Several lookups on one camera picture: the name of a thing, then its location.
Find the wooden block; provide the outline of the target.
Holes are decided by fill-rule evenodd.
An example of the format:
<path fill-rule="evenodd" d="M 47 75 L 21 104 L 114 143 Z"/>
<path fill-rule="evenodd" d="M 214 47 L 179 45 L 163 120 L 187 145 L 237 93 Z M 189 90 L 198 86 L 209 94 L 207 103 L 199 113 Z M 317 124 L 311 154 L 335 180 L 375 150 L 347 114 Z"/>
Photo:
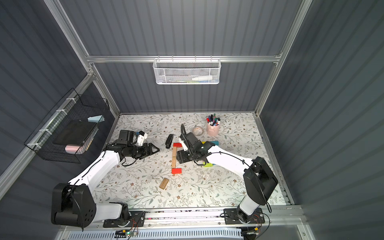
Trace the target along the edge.
<path fill-rule="evenodd" d="M 177 157 L 177 147 L 173 147 L 173 153 L 172 153 L 172 157 L 173 158 L 176 158 Z"/>
<path fill-rule="evenodd" d="M 159 186 L 160 189 L 165 190 L 167 188 L 168 183 L 170 180 L 168 178 L 164 178 Z"/>
<path fill-rule="evenodd" d="M 172 169 L 175 169 L 176 166 L 177 166 L 177 158 L 176 157 L 172 157 L 172 164 L 171 164 Z"/>

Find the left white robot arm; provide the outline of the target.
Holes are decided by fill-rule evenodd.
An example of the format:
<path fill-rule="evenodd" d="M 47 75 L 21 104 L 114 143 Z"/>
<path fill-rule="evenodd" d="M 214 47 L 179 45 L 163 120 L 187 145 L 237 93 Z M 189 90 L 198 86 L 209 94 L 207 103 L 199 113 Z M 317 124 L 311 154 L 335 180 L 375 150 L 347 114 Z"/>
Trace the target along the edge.
<path fill-rule="evenodd" d="M 143 160 L 160 151 L 152 143 L 141 142 L 144 132 L 122 130 L 119 138 L 108 143 L 98 158 L 68 183 L 54 187 L 52 196 L 51 222 L 54 225 L 86 228 L 91 223 L 107 221 L 115 225 L 131 224 L 134 218 L 124 203 L 97 204 L 93 190 L 105 175 L 121 161 L 132 158 Z"/>

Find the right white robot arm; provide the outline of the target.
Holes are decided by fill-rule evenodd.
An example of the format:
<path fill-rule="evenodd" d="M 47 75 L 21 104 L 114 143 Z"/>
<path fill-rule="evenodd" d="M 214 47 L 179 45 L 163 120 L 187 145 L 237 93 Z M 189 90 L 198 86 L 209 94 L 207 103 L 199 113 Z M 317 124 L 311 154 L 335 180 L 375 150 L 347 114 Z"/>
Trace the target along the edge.
<path fill-rule="evenodd" d="M 179 141 L 183 146 L 183 150 L 177 153 L 180 163 L 194 162 L 198 166 L 210 163 L 243 178 L 246 193 L 237 207 L 236 220 L 247 224 L 251 222 L 259 206 L 268 205 L 268 200 L 279 182 L 264 158 L 252 159 L 235 155 L 212 142 L 202 143 L 193 133 L 187 134 L 185 131 L 182 131 Z"/>

